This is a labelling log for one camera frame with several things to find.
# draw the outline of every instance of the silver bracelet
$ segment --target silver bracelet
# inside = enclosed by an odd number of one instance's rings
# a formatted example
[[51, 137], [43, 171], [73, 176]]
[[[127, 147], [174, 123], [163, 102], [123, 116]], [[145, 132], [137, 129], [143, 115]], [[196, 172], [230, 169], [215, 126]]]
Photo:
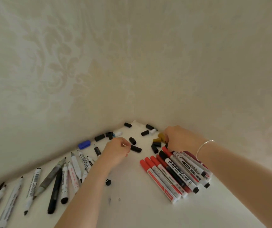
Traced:
[[203, 144], [199, 147], [199, 149], [197, 150], [197, 153], [196, 153], [196, 159], [197, 159], [197, 160], [199, 160], [198, 157], [197, 157], [197, 155], [198, 155], [200, 149], [201, 149], [205, 144], [207, 144], [208, 142], [215, 142], [215, 141], [214, 141], [214, 140], [206, 141], [205, 143], [203, 143]]

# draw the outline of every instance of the white surface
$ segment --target white surface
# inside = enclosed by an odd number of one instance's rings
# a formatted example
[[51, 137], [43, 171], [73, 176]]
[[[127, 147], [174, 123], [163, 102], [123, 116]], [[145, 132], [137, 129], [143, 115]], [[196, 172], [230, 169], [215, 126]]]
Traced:
[[[123, 127], [120, 131], [127, 140], [133, 137], [137, 141], [136, 146], [142, 148], [142, 152], [131, 151], [126, 160], [112, 170], [109, 176], [112, 184], [104, 189], [98, 228], [264, 227], [215, 176], [212, 177], [211, 186], [208, 189], [201, 186], [196, 195], [189, 194], [186, 199], [180, 199], [176, 204], [171, 204], [139, 164], [141, 159], [154, 154], [150, 145], [153, 138], [157, 138], [158, 132], [153, 136], [142, 137], [140, 133], [146, 130], [145, 126], [137, 122], [133, 122], [132, 125], [132, 128]], [[96, 144], [102, 152], [108, 141], [107, 138], [104, 138], [99, 142], [93, 142], [82, 152], [85, 155], [96, 157], [93, 144]], [[43, 181], [63, 157], [65, 156], [41, 166], [42, 173], [39, 182]], [[66, 157], [70, 160], [70, 152], [66, 154]], [[81, 159], [77, 160], [82, 167]], [[60, 203], [59, 195], [55, 213], [47, 214], [53, 181], [48, 189], [33, 202], [28, 214], [23, 215], [25, 199], [33, 174], [34, 170], [24, 175], [23, 187], [7, 228], [26, 227], [26, 224], [28, 228], [52, 228], [66, 208], [66, 205]], [[0, 203], [0, 215], [17, 181], [18, 179], [15, 179], [6, 183], [8, 188]], [[69, 187], [69, 200], [71, 200], [74, 195], [71, 181]]]

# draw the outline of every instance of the beige wallpaper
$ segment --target beige wallpaper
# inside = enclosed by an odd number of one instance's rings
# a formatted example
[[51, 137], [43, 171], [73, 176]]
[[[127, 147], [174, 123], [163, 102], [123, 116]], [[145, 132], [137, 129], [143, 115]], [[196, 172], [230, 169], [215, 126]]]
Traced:
[[272, 168], [272, 0], [0, 0], [0, 177], [133, 119]]

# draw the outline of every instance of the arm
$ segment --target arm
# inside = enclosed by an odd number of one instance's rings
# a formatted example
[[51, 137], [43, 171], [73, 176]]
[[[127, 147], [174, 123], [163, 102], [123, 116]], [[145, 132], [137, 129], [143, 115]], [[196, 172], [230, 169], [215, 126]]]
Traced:
[[95, 228], [105, 179], [130, 151], [124, 138], [113, 138], [95, 162], [81, 188], [67, 206], [55, 228]]
[[[169, 151], [189, 151], [196, 156], [207, 139], [180, 126], [164, 134]], [[267, 227], [272, 227], [272, 171], [209, 142], [198, 153], [211, 172]]]

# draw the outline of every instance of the patterned wallpaper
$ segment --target patterned wallpaper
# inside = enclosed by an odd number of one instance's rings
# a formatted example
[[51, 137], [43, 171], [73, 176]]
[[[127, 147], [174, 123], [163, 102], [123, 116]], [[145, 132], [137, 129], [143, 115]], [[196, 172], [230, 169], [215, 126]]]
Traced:
[[272, 168], [272, 0], [0, 0], [0, 177], [134, 119]]

